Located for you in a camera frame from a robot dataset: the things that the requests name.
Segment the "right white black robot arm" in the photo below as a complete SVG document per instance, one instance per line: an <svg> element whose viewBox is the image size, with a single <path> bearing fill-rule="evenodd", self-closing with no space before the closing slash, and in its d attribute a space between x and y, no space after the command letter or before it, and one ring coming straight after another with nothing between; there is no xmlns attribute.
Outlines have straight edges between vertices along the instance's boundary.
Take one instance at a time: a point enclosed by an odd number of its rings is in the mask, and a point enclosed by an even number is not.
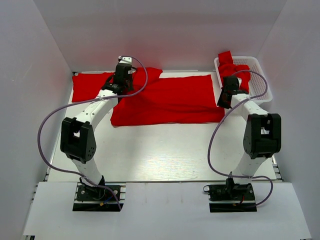
<svg viewBox="0 0 320 240"><path fill-rule="evenodd" d="M244 193L244 187L251 183L252 177L266 159L281 150L282 119L278 113L269 113L255 103L244 90L240 89L239 78L223 78L217 105L225 109L236 109L246 126L243 136L244 154L237 167L230 172L232 183L225 188L226 195L236 200Z"/></svg>

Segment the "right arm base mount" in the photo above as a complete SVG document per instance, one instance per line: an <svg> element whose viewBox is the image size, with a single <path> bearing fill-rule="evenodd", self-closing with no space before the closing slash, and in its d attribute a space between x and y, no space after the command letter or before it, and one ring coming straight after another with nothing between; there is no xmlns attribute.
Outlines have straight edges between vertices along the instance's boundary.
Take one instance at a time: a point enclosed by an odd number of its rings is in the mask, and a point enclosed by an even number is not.
<svg viewBox="0 0 320 240"><path fill-rule="evenodd" d="M227 184L210 184L203 187L208 195L210 213L257 212L253 186L236 184L233 189Z"/></svg>

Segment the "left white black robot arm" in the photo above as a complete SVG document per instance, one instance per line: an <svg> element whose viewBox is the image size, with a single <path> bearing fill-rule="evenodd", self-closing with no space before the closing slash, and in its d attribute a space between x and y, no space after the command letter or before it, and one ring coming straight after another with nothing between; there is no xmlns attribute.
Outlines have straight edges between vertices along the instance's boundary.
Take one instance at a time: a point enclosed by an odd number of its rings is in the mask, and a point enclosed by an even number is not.
<svg viewBox="0 0 320 240"><path fill-rule="evenodd" d="M105 115L120 101L117 96L133 89L132 58L124 57L116 65L115 73L108 77L97 94L97 101L73 118L62 121L60 150L71 159L78 172L80 182L89 186L88 193L99 200L105 196L103 175L99 172L94 155L97 150L95 129Z"/></svg>

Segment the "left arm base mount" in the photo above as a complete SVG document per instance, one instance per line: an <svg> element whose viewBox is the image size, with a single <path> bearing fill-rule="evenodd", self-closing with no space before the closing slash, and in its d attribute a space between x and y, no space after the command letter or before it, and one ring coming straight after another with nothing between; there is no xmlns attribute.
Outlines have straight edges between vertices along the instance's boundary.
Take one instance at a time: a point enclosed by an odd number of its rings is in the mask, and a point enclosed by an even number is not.
<svg viewBox="0 0 320 240"><path fill-rule="evenodd" d="M86 186L78 183L73 201L73 212L120 212L121 209L115 199L118 199L120 207L122 208L125 203L126 185L122 184L109 184L109 190L105 188L97 188Z"/></svg>

